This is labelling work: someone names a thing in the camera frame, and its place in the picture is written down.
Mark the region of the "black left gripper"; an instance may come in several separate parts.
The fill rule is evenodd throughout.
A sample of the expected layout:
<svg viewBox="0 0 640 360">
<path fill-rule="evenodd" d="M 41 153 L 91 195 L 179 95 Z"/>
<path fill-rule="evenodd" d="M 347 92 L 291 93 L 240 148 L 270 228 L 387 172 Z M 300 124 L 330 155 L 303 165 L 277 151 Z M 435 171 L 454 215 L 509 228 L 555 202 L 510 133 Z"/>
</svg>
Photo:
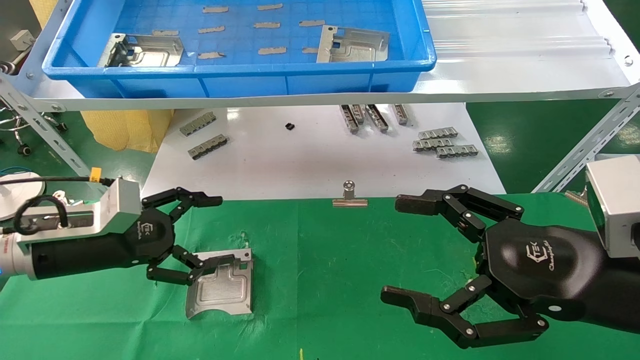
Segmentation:
<svg viewBox="0 0 640 360">
<path fill-rule="evenodd" d="M 179 202 L 169 214 L 156 209 Z M 173 224 L 192 207 L 219 207 L 224 202 L 222 196 L 208 196 L 203 191 L 190 191 L 175 187 L 142 198 L 140 217 L 131 225 L 131 248 L 134 260 L 148 264 L 146 278 L 180 286 L 193 285 L 199 278 L 214 274 L 222 265 L 233 265 L 232 254 L 200 259 L 194 253 L 175 243 Z M 188 272 L 161 268 L 160 264 L 169 256 L 189 268 Z"/>
</svg>

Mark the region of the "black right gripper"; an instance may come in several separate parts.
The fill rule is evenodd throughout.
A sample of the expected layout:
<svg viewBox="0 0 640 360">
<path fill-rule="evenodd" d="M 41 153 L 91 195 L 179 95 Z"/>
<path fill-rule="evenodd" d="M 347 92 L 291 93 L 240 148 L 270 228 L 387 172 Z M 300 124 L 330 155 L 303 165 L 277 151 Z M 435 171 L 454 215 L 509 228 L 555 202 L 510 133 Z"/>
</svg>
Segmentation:
<svg viewBox="0 0 640 360">
<path fill-rule="evenodd" d="M 586 292 L 606 259 L 596 232 L 522 223 L 520 205 L 463 184 L 448 190 L 426 189 L 421 195 L 399 194 L 395 210 L 441 215 L 469 242 L 484 241 L 487 270 L 518 316 L 475 325 L 462 317 L 464 310 L 494 288 L 486 275 L 445 300 L 425 292 L 382 287 L 381 301 L 409 310 L 414 323 L 440 330 L 460 349 L 468 349 L 534 341 L 549 328 L 539 314 L 558 321 L 586 319 Z M 497 224 L 487 229 L 479 215 Z"/>
</svg>

